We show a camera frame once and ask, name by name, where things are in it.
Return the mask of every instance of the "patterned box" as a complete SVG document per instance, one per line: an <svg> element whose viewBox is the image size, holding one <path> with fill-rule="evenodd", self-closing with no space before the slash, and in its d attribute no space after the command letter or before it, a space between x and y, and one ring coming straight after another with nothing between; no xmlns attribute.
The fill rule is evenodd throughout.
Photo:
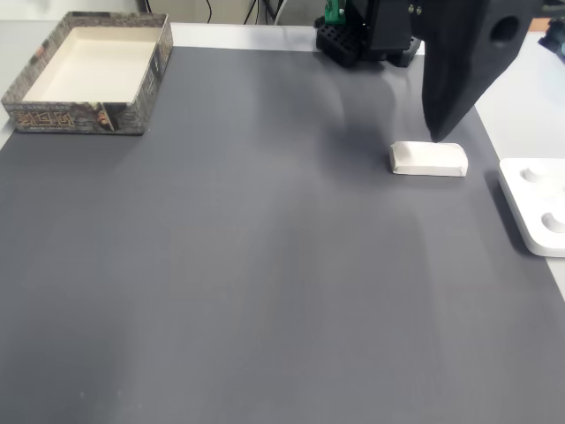
<svg viewBox="0 0 565 424"><path fill-rule="evenodd" d="M92 99L88 102L24 100L49 61L76 27L161 29L139 88L131 102L105 102L104 99ZM13 119L16 129L25 133L142 134L147 126L172 47L173 38L168 15L71 11L35 51L2 97L2 104Z"/></svg>

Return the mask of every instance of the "wall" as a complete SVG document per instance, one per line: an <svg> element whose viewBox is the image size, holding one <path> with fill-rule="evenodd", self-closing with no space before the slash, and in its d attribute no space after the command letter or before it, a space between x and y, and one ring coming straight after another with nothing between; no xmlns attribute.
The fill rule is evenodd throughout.
<svg viewBox="0 0 565 424"><path fill-rule="evenodd" d="M212 6L212 24L243 24L252 0L209 0ZM173 22L207 22L209 9L206 0L149 0L151 10L168 13ZM263 0L257 3L249 16L248 24L255 23L257 4L260 6L259 21L265 24Z"/></svg>
<svg viewBox="0 0 565 424"><path fill-rule="evenodd" d="M1 20L59 20L68 11L138 10L138 0L0 0Z"/></svg>

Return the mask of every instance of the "cardboard box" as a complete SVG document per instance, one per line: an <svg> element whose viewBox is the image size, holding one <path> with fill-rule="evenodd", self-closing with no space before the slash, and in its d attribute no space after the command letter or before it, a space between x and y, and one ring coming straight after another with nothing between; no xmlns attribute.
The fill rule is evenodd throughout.
<svg viewBox="0 0 565 424"><path fill-rule="evenodd" d="M172 47L168 15L71 11L2 104L25 133L142 134Z"/></svg>

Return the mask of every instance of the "gray mat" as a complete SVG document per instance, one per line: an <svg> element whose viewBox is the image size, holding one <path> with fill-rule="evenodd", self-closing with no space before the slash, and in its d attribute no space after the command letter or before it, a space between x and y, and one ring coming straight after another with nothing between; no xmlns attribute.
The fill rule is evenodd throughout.
<svg viewBox="0 0 565 424"><path fill-rule="evenodd" d="M143 137L0 152L0 422L565 422L565 305L472 111L389 173L422 63L175 48Z"/></svg>

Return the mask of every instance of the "white block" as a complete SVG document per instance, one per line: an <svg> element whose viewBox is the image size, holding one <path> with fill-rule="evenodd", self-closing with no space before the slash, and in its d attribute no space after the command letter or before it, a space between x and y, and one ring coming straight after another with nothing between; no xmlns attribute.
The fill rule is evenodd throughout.
<svg viewBox="0 0 565 424"><path fill-rule="evenodd" d="M390 147L390 164L395 174L464 177L469 160L458 144L397 141Z"/></svg>

